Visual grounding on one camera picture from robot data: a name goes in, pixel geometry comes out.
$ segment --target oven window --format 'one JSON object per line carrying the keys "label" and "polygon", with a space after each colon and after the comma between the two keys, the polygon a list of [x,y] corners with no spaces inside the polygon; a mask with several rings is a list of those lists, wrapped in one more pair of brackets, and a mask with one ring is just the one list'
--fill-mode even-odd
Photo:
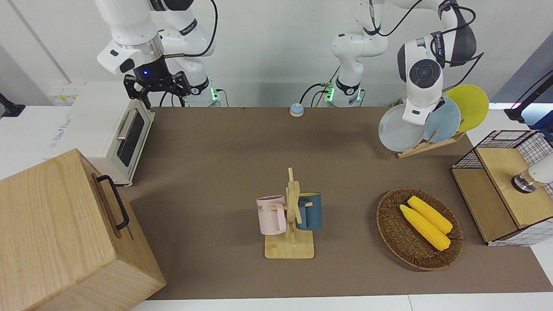
{"label": "oven window", "polygon": [[117,150],[117,157],[123,162],[126,167],[129,167],[131,163],[131,158],[133,157],[134,150],[136,149],[138,139],[140,139],[140,134],[144,128],[144,119],[137,114],[134,119],[133,125],[131,127],[131,132],[126,140],[119,143],[119,149]]}

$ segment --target wooden panel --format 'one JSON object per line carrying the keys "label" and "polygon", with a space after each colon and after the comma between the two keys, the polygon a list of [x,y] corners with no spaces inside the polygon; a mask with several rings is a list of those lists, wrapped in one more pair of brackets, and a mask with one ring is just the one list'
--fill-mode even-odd
{"label": "wooden panel", "polygon": [[543,187],[525,194],[511,184],[513,176],[528,168],[517,149],[477,148],[476,152],[519,229],[553,216],[553,199]]}
{"label": "wooden panel", "polygon": [[37,310],[128,311],[158,290],[157,280],[118,260]]}
{"label": "wooden panel", "polygon": [[0,189],[1,311],[33,309],[116,259],[77,150]]}
{"label": "wooden panel", "polygon": [[95,196],[100,202],[99,206],[102,207],[104,223],[113,247],[116,249],[117,258],[138,267],[158,281],[158,289],[163,288],[165,279],[130,203],[123,196],[120,196],[129,215],[129,225],[123,230],[117,231],[115,226],[121,223],[123,216],[109,182],[95,182],[94,176],[99,176],[100,173],[86,158],[81,158],[81,160],[91,185],[97,188],[100,194],[98,196],[98,193],[95,193]]}
{"label": "wooden panel", "polygon": [[484,169],[453,169],[452,172],[484,242],[517,230]]}

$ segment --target gray plate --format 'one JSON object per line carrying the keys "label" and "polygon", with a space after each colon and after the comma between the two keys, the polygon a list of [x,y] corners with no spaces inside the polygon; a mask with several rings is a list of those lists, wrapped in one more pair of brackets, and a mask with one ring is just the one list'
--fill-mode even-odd
{"label": "gray plate", "polygon": [[391,151],[401,152],[415,147],[424,136],[426,125],[415,125],[401,118],[405,104],[388,110],[378,126],[378,137],[382,144]]}

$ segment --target mug handle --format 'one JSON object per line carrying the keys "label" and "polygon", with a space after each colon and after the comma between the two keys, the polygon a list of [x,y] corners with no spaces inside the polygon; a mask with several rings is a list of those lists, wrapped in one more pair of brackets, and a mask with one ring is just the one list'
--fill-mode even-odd
{"label": "mug handle", "polygon": [[276,229],[278,231],[281,231],[282,229],[286,228],[286,217],[284,216],[284,205],[280,202],[276,202],[274,205],[276,206],[276,214],[278,218]]}
{"label": "mug handle", "polygon": [[313,202],[311,202],[309,199],[304,199],[303,202],[302,200],[300,200],[300,202],[302,203],[305,209],[305,226],[309,228],[309,215],[307,214],[307,208],[309,206],[313,206]]}

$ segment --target black handle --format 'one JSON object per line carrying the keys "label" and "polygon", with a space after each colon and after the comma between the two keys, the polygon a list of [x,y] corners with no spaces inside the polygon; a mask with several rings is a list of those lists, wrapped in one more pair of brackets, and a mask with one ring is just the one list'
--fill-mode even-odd
{"label": "black handle", "polygon": [[113,190],[113,194],[115,195],[115,198],[117,199],[117,203],[119,204],[119,208],[121,209],[121,214],[123,215],[123,222],[119,225],[115,226],[115,229],[121,231],[123,228],[129,225],[129,214],[127,214],[127,210],[125,209],[125,205],[123,205],[123,201],[121,201],[121,197],[119,196],[119,192],[115,188],[115,183],[113,183],[113,179],[109,177],[108,175],[102,175],[98,178],[96,178],[97,182],[102,182],[104,180],[109,181],[109,185],[111,186],[111,189]]}

